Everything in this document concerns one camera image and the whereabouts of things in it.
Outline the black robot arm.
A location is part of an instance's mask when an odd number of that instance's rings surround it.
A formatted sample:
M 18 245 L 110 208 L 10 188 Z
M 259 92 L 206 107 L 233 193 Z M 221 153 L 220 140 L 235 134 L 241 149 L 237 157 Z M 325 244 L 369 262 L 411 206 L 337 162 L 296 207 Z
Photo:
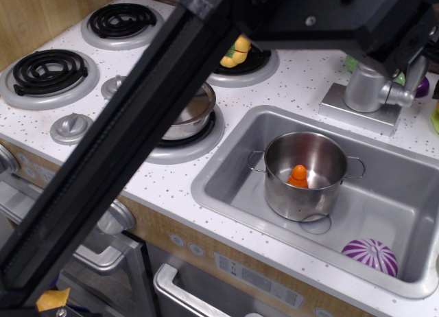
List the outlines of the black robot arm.
M 1 315 L 35 302 L 240 34 L 339 49 L 385 76 L 411 65 L 438 0 L 177 0 L 152 44 L 1 250 Z

